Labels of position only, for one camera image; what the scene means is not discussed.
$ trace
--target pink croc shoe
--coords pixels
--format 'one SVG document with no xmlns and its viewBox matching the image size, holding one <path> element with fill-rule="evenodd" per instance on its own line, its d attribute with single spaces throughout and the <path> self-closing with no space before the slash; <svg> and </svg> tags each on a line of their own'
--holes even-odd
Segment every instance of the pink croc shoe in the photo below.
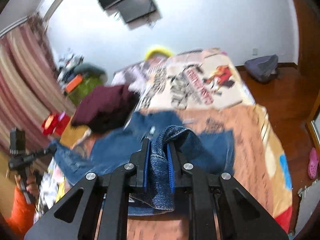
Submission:
<svg viewBox="0 0 320 240">
<path fill-rule="evenodd" d="M 309 155 L 308 175 L 310 179 L 315 179 L 317 176 L 317 169 L 319 164 L 319 157 L 316 149 L 312 148 Z"/>
</svg>

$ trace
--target maroon towel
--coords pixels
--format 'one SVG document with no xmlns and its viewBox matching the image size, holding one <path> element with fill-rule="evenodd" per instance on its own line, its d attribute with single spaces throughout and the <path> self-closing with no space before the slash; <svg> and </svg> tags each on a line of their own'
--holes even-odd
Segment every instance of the maroon towel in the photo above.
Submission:
<svg viewBox="0 0 320 240">
<path fill-rule="evenodd" d="M 128 91 L 128 86 L 95 87 L 78 105 L 71 125 L 87 125 L 94 133 L 124 126 L 139 100 L 139 95 Z"/>
</svg>

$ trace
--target blue gripper pad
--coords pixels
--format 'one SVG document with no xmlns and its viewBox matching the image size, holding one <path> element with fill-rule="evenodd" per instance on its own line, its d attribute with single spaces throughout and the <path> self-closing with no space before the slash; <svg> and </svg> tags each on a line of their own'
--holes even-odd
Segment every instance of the blue gripper pad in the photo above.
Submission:
<svg viewBox="0 0 320 240">
<path fill-rule="evenodd" d="M 148 165 L 149 165 L 149 159 L 151 155 L 151 141 L 148 141 L 148 147 L 147 147 L 147 152 L 146 156 L 144 159 L 144 169 L 143 169 L 143 191 L 147 191 L 147 182 L 148 182 Z"/>
<path fill-rule="evenodd" d="M 171 193 L 174 193 L 174 170 L 173 170 L 169 143 L 167 143 L 167 158 L 168 158 L 168 169 L 169 169 L 169 185 L 170 185 Z"/>
</svg>

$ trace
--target bed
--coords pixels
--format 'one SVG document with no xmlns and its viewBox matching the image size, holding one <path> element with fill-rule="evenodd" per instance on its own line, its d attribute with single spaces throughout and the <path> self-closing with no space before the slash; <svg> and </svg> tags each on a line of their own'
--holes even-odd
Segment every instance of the bed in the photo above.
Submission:
<svg viewBox="0 0 320 240">
<path fill-rule="evenodd" d="M 115 73 L 112 84 L 129 83 L 141 94 L 136 111 L 174 110 L 195 133 L 233 129 L 234 177 L 285 231 L 292 186 L 284 150 L 263 106 L 255 103 L 228 55 L 218 48 L 155 57 Z M 67 127 L 60 142 L 79 145 L 85 127 Z M 81 140 L 88 152 L 97 139 Z M 188 239 L 188 218 L 170 213 L 129 217 L 127 239 Z"/>
</svg>

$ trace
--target blue denim fabric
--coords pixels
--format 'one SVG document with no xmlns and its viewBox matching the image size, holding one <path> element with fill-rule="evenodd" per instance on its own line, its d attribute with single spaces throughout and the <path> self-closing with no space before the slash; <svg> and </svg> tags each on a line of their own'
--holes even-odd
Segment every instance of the blue denim fabric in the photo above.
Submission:
<svg viewBox="0 0 320 240">
<path fill-rule="evenodd" d="M 175 112 L 164 111 L 146 116 L 135 112 L 125 129 L 116 129 L 98 139 L 89 159 L 57 141 L 55 160 L 71 184 L 76 184 L 84 175 L 112 172 L 129 162 L 133 152 L 141 149 L 141 140 L 155 127 L 151 139 L 151 156 L 148 165 L 148 194 L 135 194 L 135 203 L 129 203 L 129 215 L 152 215 L 174 210 L 174 199 L 169 186 L 168 160 L 163 147 L 174 141 L 176 149 L 184 153 L 188 161 L 206 172 L 233 174 L 234 143 L 232 131 L 202 133 L 196 136 L 183 127 Z"/>
</svg>

